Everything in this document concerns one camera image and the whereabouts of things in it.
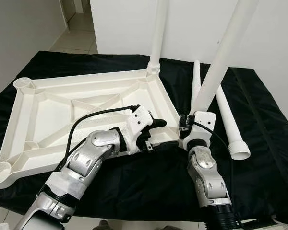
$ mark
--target black fabric tablecloth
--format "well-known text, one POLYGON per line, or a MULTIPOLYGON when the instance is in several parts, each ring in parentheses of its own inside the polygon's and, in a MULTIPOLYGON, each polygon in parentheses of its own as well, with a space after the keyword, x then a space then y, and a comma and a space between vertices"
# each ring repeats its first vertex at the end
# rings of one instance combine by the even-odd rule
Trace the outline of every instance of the black fabric tablecloth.
MULTIPOLYGON (((38 52, 17 75, 31 79, 145 69, 141 55, 76 55, 38 52)), ((193 63, 161 59, 160 78, 179 114, 190 110, 193 63)), ((201 76, 209 68, 201 64, 201 76)), ((229 68, 222 82, 251 157, 234 161, 235 209, 242 219, 271 214, 288 217, 288 122, 252 69, 229 68)), ((10 84, 0 93, 0 148, 16 90, 10 84)), ((215 132, 227 141, 214 99, 215 132)), ((229 185, 229 159, 212 137, 211 151, 229 185)), ((126 220, 200 221, 201 212, 187 170, 187 154, 175 144, 154 153, 105 161, 81 199, 76 215, 126 220)), ((0 206, 25 213, 48 173, 24 177, 0 190, 0 206)))

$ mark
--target white wall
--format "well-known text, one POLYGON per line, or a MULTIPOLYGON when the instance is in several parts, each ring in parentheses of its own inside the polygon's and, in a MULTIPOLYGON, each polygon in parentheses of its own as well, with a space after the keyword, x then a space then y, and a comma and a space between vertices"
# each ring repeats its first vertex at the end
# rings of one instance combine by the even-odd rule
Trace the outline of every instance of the white wall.
MULTIPOLYGON (((211 63, 237 0, 170 0, 162 57, 211 63)), ((91 0, 98 53, 150 54, 156 0, 91 0)), ((231 66, 255 69, 288 119, 288 0, 261 0, 231 66)))
POLYGON ((0 92, 65 28, 59 0, 0 0, 0 92))

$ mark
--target white pipe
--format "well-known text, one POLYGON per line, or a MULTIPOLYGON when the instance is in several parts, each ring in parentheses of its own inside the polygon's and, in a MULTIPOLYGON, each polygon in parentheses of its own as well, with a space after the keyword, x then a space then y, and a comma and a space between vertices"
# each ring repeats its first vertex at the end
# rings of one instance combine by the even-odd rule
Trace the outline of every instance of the white pipe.
POLYGON ((216 56, 207 72, 190 114, 207 111, 229 67, 230 57, 240 43, 259 0, 239 0, 229 21, 216 56))
POLYGON ((196 60, 193 67, 191 106, 195 103, 198 92, 201 89, 201 67, 200 62, 196 60))
POLYGON ((216 100, 219 105, 226 135, 228 138, 228 149, 234 160, 244 160, 250 157, 251 152, 248 145, 242 140, 235 118, 226 100, 221 86, 216 91, 216 100))
POLYGON ((155 30, 152 42, 152 54, 147 65, 149 74, 158 74, 160 72, 160 54, 162 48, 162 39, 165 28, 165 22, 168 13, 168 0, 158 0, 156 11, 155 30))

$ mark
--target black cloth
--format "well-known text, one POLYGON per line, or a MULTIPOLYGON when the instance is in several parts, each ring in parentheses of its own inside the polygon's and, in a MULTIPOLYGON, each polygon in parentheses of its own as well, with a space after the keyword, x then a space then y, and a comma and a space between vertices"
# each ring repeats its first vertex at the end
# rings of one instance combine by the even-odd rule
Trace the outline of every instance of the black cloth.
MULTIPOLYGON (((76 55, 38 52, 17 75, 31 79, 145 69, 148 56, 76 55)), ((178 114, 190 110, 193 63, 161 59, 160 78, 178 114)), ((209 65, 201 64, 201 76, 209 65)), ((251 157, 234 161, 235 210, 242 219, 271 214, 288 217, 288 122, 254 70, 229 68, 222 86, 251 157)), ((0 148, 16 90, 0 93, 0 148)), ((214 131, 227 141, 220 112, 214 131)), ((230 186, 228 154, 212 136, 211 151, 230 186)), ((175 143, 153 153, 107 160, 81 199, 76 215, 126 220, 201 221, 195 189, 187 173, 187 153, 175 143)), ((48 173, 20 178, 0 190, 0 206, 25 213, 48 173)))

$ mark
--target white plastic tube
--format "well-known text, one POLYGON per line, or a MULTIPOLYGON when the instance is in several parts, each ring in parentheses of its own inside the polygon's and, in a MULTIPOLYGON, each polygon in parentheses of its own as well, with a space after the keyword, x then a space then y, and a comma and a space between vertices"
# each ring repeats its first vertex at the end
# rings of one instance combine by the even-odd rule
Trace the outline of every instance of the white plastic tube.
POLYGON ((216 56, 207 72, 190 114, 207 111, 229 67, 230 57, 240 43, 259 0, 239 0, 229 21, 216 56))
POLYGON ((191 106, 195 103, 198 92, 201 89, 201 67, 200 62, 196 60, 193 67, 191 106))
POLYGON ((244 160, 250 157, 251 152, 248 145, 242 140, 235 118, 232 115, 229 104, 221 86, 216 91, 216 100, 219 105, 226 135, 228 138, 228 149, 234 160, 244 160))
POLYGON ((147 65, 149 74, 158 74, 160 72, 160 54, 162 48, 163 33, 168 13, 168 0, 158 0, 156 11, 156 24, 153 35, 152 54, 147 65))

